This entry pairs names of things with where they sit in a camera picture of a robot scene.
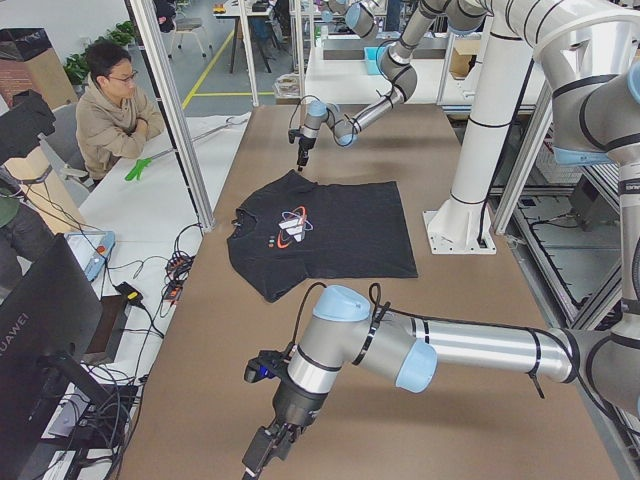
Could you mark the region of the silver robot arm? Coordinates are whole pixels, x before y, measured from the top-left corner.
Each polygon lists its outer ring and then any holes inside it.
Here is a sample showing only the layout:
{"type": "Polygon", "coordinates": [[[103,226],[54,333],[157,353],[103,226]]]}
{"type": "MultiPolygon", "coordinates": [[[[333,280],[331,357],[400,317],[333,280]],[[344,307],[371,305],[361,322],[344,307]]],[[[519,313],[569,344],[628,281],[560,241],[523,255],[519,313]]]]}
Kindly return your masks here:
{"type": "Polygon", "coordinates": [[[297,128],[288,131],[288,141],[298,145],[297,170],[307,166],[322,126],[331,131],[338,146],[349,147],[364,129],[413,96],[418,82],[413,53],[437,18],[445,17],[452,32],[466,35],[478,29],[489,12],[478,1],[419,1],[400,36],[376,47],[376,67],[388,83],[388,90],[376,101],[349,116],[333,103],[314,95],[303,96],[299,104],[304,108],[304,118],[297,128]]]}
{"type": "Polygon", "coordinates": [[[516,106],[528,65],[541,65],[551,88],[554,153],[565,165],[613,161],[619,167],[622,256],[621,321],[609,332],[456,322],[394,312],[343,286],[329,286],[304,332],[273,353],[258,377],[278,377],[274,420],[259,429],[243,462],[250,477],[290,446],[319,413],[341,368],[359,365],[421,392],[439,362],[491,367],[580,381],[595,403],[639,411],[639,65],[634,55],[639,14],[608,1],[423,1],[378,65],[390,91],[352,118],[320,101],[290,133],[306,161],[319,130],[340,143],[413,94],[411,59],[433,21],[444,16],[452,31],[473,32],[493,19],[448,200],[426,215],[433,253],[469,254],[489,245],[483,202],[491,171],[516,106]]]}

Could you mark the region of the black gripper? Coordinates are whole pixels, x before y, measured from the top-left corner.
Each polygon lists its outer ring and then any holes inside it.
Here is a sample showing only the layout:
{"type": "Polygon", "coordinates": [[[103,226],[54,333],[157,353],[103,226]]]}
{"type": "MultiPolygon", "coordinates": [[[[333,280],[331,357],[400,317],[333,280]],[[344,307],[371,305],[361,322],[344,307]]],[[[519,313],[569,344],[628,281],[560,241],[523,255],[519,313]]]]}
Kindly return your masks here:
{"type": "Polygon", "coordinates": [[[298,145],[299,149],[296,165],[297,171],[302,172],[303,168],[307,166],[309,161],[309,150],[314,147],[314,137],[300,134],[298,145]]]}
{"type": "Polygon", "coordinates": [[[267,462],[275,458],[285,461],[295,443],[295,433],[302,434],[314,423],[319,413],[319,395],[307,392],[286,377],[279,382],[272,406],[275,416],[267,429],[270,435],[267,462]]]}

